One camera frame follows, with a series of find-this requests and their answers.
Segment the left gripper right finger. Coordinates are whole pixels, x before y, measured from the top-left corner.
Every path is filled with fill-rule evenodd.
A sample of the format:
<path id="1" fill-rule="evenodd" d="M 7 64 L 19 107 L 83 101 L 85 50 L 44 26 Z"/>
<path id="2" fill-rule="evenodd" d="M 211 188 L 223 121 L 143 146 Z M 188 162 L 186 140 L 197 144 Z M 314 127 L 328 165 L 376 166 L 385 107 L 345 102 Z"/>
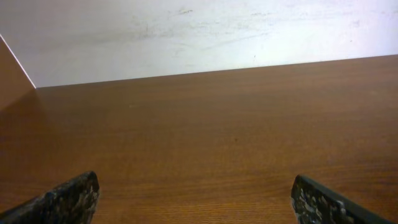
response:
<path id="1" fill-rule="evenodd" d="M 290 194 L 299 224 L 392 224 L 304 175 L 297 175 Z"/>

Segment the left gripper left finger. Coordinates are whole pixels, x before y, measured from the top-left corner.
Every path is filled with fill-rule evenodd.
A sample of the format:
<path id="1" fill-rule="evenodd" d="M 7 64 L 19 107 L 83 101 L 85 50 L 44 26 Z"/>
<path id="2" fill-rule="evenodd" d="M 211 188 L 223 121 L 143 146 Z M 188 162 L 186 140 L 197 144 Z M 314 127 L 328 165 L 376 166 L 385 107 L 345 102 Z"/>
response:
<path id="1" fill-rule="evenodd" d="M 1 213 L 1 223 L 91 223 L 100 196 L 95 172 L 84 172 Z"/>

